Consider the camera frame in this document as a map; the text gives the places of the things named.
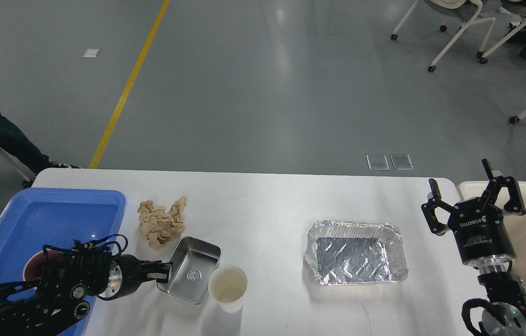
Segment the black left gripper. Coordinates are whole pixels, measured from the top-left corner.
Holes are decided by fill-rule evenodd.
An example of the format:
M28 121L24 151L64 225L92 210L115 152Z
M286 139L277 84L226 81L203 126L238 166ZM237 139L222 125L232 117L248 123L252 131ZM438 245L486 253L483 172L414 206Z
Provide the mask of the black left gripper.
M131 295L146 281L167 284L172 270L173 262L140 261L130 254L121 255L110 262L106 287L97 297L101 300L119 299Z

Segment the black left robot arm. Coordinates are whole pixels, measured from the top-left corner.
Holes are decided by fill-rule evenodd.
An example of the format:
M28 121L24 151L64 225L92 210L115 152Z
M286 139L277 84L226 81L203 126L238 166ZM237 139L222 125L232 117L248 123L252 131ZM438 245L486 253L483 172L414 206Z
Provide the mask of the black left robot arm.
M148 281L167 283L173 270L126 254L114 234L69 249L43 245L41 257L41 276L0 284L0 336L56 336L90 315L87 296L116 300Z

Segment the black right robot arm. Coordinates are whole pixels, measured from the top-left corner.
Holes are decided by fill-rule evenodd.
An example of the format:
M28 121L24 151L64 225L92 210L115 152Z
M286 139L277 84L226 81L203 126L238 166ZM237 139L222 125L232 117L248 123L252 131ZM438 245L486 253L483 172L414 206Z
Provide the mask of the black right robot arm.
M431 178L421 210L433 234L453 232L461 262L478 270L487 293L463 303L466 329L474 336L526 336L526 283L512 272L516 253L504 224L507 215L526 214L525 202L514 177L493 170L487 159L481 164L488 183L480 196L450 205Z

